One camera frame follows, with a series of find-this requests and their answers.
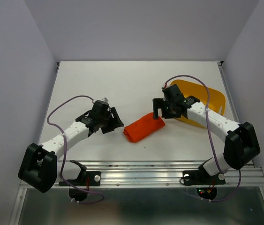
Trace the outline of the orange t shirt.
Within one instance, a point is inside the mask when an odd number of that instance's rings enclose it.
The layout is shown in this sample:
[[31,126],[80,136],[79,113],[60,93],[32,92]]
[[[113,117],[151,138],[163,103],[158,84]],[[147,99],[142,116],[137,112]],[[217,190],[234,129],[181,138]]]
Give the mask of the orange t shirt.
[[131,143],[137,143],[165,126],[160,118],[153,118],[154,113],[149,113],[124,128],[124,135]]

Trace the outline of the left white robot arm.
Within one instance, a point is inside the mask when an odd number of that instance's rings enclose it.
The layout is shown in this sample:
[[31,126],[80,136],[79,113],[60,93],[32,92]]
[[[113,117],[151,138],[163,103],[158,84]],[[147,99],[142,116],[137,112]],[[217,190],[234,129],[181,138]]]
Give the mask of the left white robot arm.
[[98,130],[106,134],[123,126],[115,107],[103,100],[96,100],[93,107],[77,117],[65,131],[47,142],[29,145],[18,178],[45,193],[60,177],[61,168],[57,162],[70,148]]

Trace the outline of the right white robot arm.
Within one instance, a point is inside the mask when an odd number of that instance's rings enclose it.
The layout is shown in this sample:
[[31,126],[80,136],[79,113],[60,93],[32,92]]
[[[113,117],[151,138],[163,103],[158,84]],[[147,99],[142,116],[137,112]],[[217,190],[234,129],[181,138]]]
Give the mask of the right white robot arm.
[[229,120],[194,96],[185,97],[174,84],[163,90],[163,98],[155,98],[153,118],[177,119],[184,117],[207,128],[224,143],[222,154],[214,154],[188,176],[189,181],[208,183],[215,175],[225,174],[230,168],[240,170],[260,153],[260,147],[252,124]]

